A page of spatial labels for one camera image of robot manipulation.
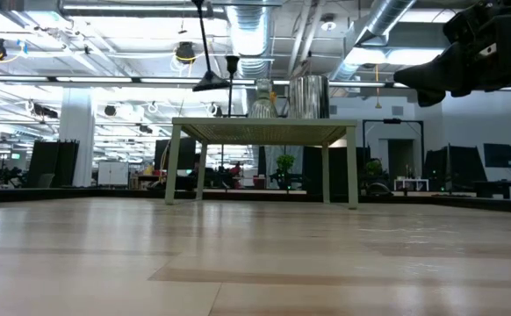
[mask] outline green plant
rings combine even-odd
[[[368,176],[382,176],[383,174],[382,162],[378,159],[367,162],[365,169]]]
[[[283,172],[289,171],[294,165],[294,156],[290,154],[281,154],[277,158],[277,167],[281,169]]]

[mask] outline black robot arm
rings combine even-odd
[[[398,71],[394,81],[418,92],[420,106],[473,90],[511,87],[511,0],[481,0],[443,28],[450,46],[433,61]]]

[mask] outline computer monitor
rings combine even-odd
[[[486,168],[511,168],[511,145],[484,144]]]

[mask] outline doorway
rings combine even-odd
[[[388,140],[390,184],[399,176],[408,177],[409,172],[417,176],[414,166],[414,140]]]

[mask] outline wooden floor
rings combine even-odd
[[[511,316],[511,213],[0,204],[0,316]]]

